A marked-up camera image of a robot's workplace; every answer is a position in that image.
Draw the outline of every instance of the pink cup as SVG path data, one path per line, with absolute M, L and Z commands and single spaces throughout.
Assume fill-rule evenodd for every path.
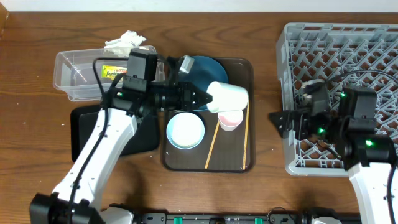
M 218 113 L 218 119 L 220 121 L 220 126 L 225 131 L 233 131 L 238 125 L 242 123 L 243 111 L 227 111 Z

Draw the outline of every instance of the green clip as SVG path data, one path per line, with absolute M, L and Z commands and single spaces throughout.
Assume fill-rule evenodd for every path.
M 174 217 L 174 224 L 182 224 L 182 217 Z
M 255 218 L 254 224 L 262 224 L 262 218 Z

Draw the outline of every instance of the crumpled paper towel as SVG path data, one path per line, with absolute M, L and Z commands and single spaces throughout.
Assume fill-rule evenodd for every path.
M 105 49 L 117 54 L 120 57 L 128 57 L 130 48 L 127 49 L 112 49 L 115 47 L 137 47 L 140 46 L 145 40 L 145 37 L 137 35 L 137 32 L 127 31 L 120 38 L 111 41 L 105 41 Z

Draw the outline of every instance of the blue bowl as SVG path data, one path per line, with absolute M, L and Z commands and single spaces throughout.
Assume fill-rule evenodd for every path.
M 205 56 L 193 56 L 195 59 L 190 73 L 180 78 L 181 82 L 191 82 L 202 91 L 207 91 L 213 81 L 228 83 L 228 76 L 225 69 L 216 60 Z M 196 111 L 207 110 L 203 105 Z

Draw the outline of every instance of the chopstick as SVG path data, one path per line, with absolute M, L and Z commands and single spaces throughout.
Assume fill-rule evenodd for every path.
M 210 157 L 211 157 L 211 152 L 213 152 L 213 146 L 214 146 L 214 142 L 216 141 L 216 136 L 217 136 L 217 132 L 218 132 L 218 127 L 220 126 L 220 121 L 217 121 L 217 126 L 216 126 L 216 131 L 214 132 L 214 136 L 213 136 L 213 140 L 211 141 L 211 146 L 210 146 L 210 150 L 209 150 L 209 155 L 207 156 L 207 161 L 206 161 L 206 165 L 205 165 L 205 169 L 207 169 L 207 167 L 209 166 L 209 162 L 210 162 Z
M 244 147 L 243 147 L 243 165 L 242 170 L 246 168 L 246 148 L 248 144 L 248 127 L 249 127 L 249 100 L 248 108 L 246 108 L 246 130 L 244 131 Z

